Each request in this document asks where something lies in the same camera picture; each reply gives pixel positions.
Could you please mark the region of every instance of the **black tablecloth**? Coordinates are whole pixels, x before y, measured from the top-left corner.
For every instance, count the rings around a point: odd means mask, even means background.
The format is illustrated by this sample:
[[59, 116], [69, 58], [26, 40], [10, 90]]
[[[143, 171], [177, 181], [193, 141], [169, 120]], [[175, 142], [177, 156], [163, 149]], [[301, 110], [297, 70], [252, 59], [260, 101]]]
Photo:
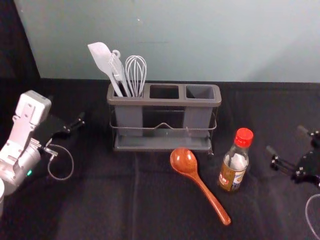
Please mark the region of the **black tablecloth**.
[[[297, 126], [320, 128], [319, 86], [314, 84], [219, 84], [222, 106], [215, 134], [215, 156], [198, 153], [198, 170], [232, 219], [225, 227], [201, 190], [176, 174], [169, 152], [112, 152], [105, 81], [44, 80], [33, 89], [53, 95], [51, 113], [72, 121], [87, 111], [86, 126], [58, 143], [67, 147], [75, 172], [65, 182], [41, 168], [5, 199], [0, 221], [1, 240], [73, 239], [314, 239], [305, 219], [308, 198], [319, 192], [309, 184], [295, 184], [270, 169], [266, 145], [291, 163], [310, 147], [298, 137]], [[0, 136], [3, 145], [22, 91], [14, 83], [1, 89]], [[237, 128], [254, 132], [250, 166], [236, 193], [217, 186], [225, 152]], [[320, 200], [310, 206], [310, 220], [319, 224]]]

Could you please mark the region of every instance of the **whisk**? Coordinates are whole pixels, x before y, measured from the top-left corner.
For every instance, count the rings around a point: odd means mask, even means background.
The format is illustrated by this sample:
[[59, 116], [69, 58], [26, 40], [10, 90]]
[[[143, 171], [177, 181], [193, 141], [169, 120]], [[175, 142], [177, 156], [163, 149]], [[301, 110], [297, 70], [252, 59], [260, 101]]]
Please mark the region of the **whisk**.
[[125, 75], [133, 97], [141, 97], [147, 76], [147, 63], [142, 56], [125, 60]]

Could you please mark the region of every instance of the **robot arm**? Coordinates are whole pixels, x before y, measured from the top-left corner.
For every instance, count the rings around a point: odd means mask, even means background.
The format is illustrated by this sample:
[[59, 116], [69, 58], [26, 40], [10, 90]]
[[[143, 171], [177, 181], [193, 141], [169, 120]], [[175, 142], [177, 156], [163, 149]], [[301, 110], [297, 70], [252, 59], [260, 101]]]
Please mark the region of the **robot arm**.
[[72, 125], [49, 115], [51, 101], [35, 91], [23, 93], [18, 101], [13, 127], [5, 145], [0, 151], [0, 216], [4, 197], [12, 194], [24, 181], [28, 172], [40, 161], [41, 153], [57, 152], [47, 147], [56, 134], [70, 134], [84, 125], [81, 114]]

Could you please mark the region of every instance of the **wooden spoon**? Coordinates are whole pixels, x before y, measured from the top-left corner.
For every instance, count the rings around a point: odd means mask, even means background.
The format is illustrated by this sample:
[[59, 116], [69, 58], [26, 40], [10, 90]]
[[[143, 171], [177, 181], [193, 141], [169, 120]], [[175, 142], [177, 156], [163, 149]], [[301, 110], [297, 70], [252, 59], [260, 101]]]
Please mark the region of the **wooden spoon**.
[[170, 155], [170, 163], [174, 170], [191, 178], [199, 185], [222, 223], [226, 226], [229, 225], [231, 223], [229, 215], [198, 175], [197, 159], [195, 155], [187, 148], [177, 148]]

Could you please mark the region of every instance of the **utensil holder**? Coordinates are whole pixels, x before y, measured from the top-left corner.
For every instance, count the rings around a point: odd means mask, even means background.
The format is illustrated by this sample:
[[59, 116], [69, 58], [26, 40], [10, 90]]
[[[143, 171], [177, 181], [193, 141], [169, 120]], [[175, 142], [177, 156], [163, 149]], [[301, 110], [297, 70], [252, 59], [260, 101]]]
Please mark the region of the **utensil holder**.
[[142, 97], [118, 97], [110, 84], [113, 148], [210, 152], [221, 101], [219, 87], [210, 84], [146, 83]]

